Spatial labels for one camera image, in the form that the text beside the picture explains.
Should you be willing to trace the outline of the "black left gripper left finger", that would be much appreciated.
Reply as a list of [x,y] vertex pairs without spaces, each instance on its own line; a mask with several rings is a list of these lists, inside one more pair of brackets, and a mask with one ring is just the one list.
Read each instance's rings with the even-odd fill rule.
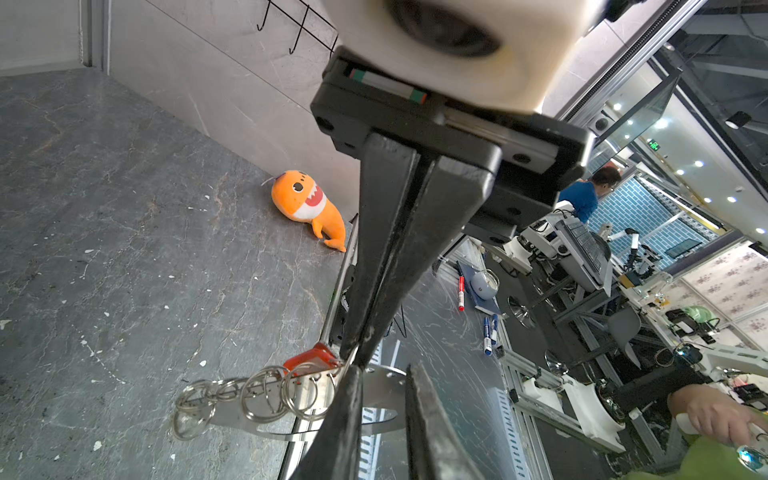
[[291,479],[357,479],[362,427],[363,371],[352,365],[310,449]]

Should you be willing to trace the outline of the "operator bare hand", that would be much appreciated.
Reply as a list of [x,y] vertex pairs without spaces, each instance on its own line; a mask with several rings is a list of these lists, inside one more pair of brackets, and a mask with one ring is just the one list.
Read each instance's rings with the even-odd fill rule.
[[749,445],[750,426],[767,431],[767,417],[707,385],[687,385],[667,397],[673,417],[687,414],[696,431],[724,445]]

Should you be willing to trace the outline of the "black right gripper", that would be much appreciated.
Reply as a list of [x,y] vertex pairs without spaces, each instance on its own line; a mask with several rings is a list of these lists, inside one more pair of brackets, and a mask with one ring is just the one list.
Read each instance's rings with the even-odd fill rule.
[[[594,144],[584,128],[463,103],[343,47],[326,65],[311,111],[336,150],[360,160],[358,261],[341,343],[345,359],[355,349],[358,367],[468,221],[467,235],[509,242],[582,176]],[[441,156],[423,159],[413,149]]]

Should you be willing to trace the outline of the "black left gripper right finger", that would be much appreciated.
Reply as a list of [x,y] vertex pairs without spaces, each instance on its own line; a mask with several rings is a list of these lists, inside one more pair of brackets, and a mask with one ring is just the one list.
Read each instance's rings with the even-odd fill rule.
[[420,363],[408,366],[405,419],[410,479],[482,479],[461,444],[433,382]]

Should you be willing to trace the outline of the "red plastic key tag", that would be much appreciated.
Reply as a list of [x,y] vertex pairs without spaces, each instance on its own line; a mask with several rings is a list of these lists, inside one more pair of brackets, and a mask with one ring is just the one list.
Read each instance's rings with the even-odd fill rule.
[[328,345],[317,342],[311,349],[286,360],[283,368],[297,376],[335,369],[341,364],[341,360]]

